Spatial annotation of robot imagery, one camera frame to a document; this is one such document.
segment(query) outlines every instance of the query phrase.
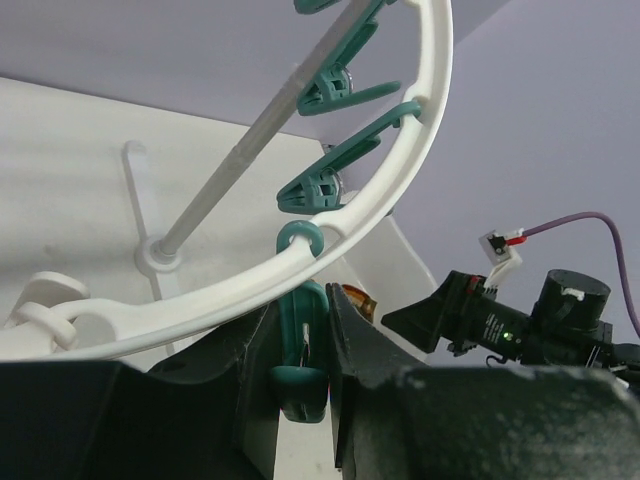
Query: white plastic pipe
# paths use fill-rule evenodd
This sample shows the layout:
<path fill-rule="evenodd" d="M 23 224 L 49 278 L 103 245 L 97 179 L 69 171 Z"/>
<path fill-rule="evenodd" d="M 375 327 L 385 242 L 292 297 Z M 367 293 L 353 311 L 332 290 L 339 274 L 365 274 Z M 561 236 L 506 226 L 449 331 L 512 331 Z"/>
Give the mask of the white plastic pipe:
<path fill-rule="evenodd" d="M 231 149 L 176 223 L 159 241 L 156 253 L 172 257 L 225 196 L 296 110 L 296 101 L 331 52 L 363 15 L 371 0 L 351 0 L 311 54 L 273 97 L 247 133 Z"/>

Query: curved white plastic frame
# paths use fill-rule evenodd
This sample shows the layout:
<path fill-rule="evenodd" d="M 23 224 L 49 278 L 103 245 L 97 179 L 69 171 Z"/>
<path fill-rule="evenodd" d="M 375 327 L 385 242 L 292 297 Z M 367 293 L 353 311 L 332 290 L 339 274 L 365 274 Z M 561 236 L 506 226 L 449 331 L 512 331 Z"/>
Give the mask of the curved white plastic frame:
<path fill-rule="evenodd" d="M 32 321 L 0 331 L 0 358 L 29 359 L 51 353 L 53 350 L 46 350 L 47 346 L 53 348 L 55 328 L 57 340 L 65 333 L 60 330 L 60 322 L 71 322 L 80 315 L 107 321 L 115 331 L 116 341 L 53 353 L 47 360 L 116 358 L 186 338 L 284 295 L 356 245 L 393 208 L 417 174 L 440 126 L 449 93 L 453 53 L 450 1 L 406 0 L 406 3 L 417 9 L 421 43 L 418 78 L 406 90 L 403 101 L 417 100 L 422 114 L 419 119 L 410 115 L 402 119 L 387 158 L 353 200 L 341 210 L 323 212 L 310 219 L 318 227 L 338 232 L 337 242 L 314 258 L 308 241 L 296 237 L 284 252 L 241 274 L 146 305 L 86 299 L 47 309 L 26 303 L 18 314 Z M 39 314 L 43 318 L 36 321 Z M 9 344 L 20 348 L 5 350 Z"/>

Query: black cylinder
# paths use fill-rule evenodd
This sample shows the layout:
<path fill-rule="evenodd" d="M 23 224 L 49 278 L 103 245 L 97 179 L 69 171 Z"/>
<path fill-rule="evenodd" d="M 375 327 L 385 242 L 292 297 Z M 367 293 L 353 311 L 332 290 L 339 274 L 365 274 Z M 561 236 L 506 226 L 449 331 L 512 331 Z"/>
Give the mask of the black cylinder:
<path fill-rule="evenodd" d="M 551 270 L 531 317 L 545 326 L 560 322 L 565 327 L 590 332 L 597 328 L 610 293 L 607 285 L 588 275 Z"/>

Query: clothespin jaw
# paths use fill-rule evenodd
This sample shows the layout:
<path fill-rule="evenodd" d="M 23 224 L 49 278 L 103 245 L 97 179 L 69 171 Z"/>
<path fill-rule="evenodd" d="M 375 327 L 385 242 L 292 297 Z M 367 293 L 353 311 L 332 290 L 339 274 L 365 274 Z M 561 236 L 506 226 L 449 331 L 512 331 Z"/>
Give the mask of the clothespin jaw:
<path fill-rule="evenodd" d="M 302 116 L 319 115 L 346 107 L 352 107 L 400 90 L 400 82 L 388 82 L 353 91 L 353 81 L 347 70 L 348 64 L 369 41 L 378 29 L 375 15 L 384 4 L 396 0 L 373 0 L 352 31 L 345 36 L 341 45 L 329 56 L 311 84 L 298 98 L 298 113 Z"/>
<path fill-rule="evenodd" d="M 380 145 L 380 133 L 389 127 L 398 128 L 404 115 L 419 117 L 420 113 L 418 102 L 401 103 L 331 149 L 278 192 L 280 211 L 315 215 L 342 208 L 343 192 L 336 174 Z"/>
<path fill-rule="evenodd" d="M 278 234 L 278 253 L 295 235 L 311 240 L 315 256 L 322 252 L 324 237 L 320 229 L 310 222 L 294 221 Z M 307 281 L 279 298 L 278 306 L 283 365 L 269 371 L 271 388 L 288 420 L 318 423 L 324 418 L 329 391 L 329 299 L 321 285 Z"/>
<path fill-rule="evenodd" d="M 301 15 L 313 15 L 331 5 L 338 3 L 340 0 L 293 0 L 296 12 Z"/>

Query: clothespin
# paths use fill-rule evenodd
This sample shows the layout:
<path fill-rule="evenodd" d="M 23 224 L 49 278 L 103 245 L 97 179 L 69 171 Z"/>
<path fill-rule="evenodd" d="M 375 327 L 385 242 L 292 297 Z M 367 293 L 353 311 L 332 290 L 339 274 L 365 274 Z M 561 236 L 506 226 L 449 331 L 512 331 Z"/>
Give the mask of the clothespin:
<path fill-rule="evenodd" d="M 312 15 L 320 10 L 338 3 L 340 0 L 293 0 L 296 12 L 301 15 Z"/>
<path fill-rule="evenodd" d="M 353 81 L 347 66 L 378 29 L 375 15 L 385 4 L 396 0 L 373 0 L 340 45 L 329 56 L 311 84 L 298 98 L 298 113 L 302 116 L 333 112 L 384 97 L 400 90 L 400 82 L 387 82 L 359 92 L 353 91 Z M 323 2 L 309 2 L 322 6 Z"/>
<path fill-rule="evenodd" d="M 315 215 L 342 208 L 344 192 L 337 173 L 380 145 L 380 133 L 389 127 L 398 128 L 404 115 L 419 117 L 420 113 L 420 104 L 415 100 L 401 103 L 331 149 L 278 192 L 280 211 Z"/>
<path fill-rule="evenodd" d="M 278 235 L 278 253 L 295 234 L 312 240 L 314 255 L 322 251 L 313 250 L 313 242 L 323 238 L 320 229 L 310 222 L 297 221 L 286 225 Z M 324 418 L 329 391 L 329 299 L 324 288 L 310 280 L 279 298 L 278 307 L 283 365 L 270 370 L 271 387 L 288 420 L 318 423 Z"/>

